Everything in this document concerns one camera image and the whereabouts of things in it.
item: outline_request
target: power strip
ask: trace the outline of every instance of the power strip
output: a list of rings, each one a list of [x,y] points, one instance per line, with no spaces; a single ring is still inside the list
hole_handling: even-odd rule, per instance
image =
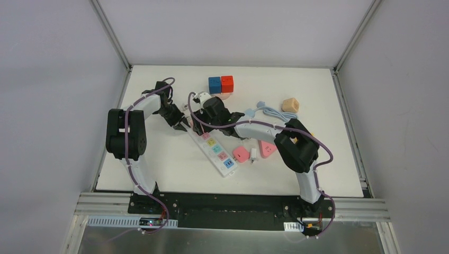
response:
[[[236,161],[216,139],[209,133],[198,136],[192,129],[186,129],[189,136],[223,177],[234,174],[234,171],[238,168]]]

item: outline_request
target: tan block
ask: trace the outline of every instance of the tan block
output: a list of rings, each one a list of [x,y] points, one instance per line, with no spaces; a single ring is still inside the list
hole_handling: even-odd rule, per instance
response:
[[[299,110],[299,102],[295,98],[285,99],[282,103],[282,111],[297,113]]]

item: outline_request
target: light blue cord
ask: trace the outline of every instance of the light blue cord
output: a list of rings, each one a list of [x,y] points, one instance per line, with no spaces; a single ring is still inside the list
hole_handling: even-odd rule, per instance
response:
[[[277,111],[272,107],[266,106],[265,102],[262,102],[262,101],[257,103],[257,108],[255,110],[252,110],[250,108],[245,110],[245,114],[249,115],[251,117],[254,117],[256,115],[256,111],[258,111],[258,110],[263,110],[264,114],[266,114],[268,116],[279,118],[284,122],[288,122],[292,118],[295,118],[295,119],[298,118],[298,116],[295,113]]]

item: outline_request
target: white wall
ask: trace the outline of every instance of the white wall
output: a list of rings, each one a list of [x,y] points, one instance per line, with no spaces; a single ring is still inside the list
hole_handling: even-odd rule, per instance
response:
[[[134,65],[333,67],[372,0],[101,0]]]
[[[88,0],[0,4],[0,252],[59,253],[125,70]]]
[[[447,0],[385,0],[340,72],[403,253],[449,247],[448,13]]]

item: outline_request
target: red block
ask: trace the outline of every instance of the red block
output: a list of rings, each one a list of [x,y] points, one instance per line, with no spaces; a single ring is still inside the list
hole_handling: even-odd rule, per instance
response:
[[[234,92],[234,79],[232,76],[221,77],[221,92],[222,93]]]

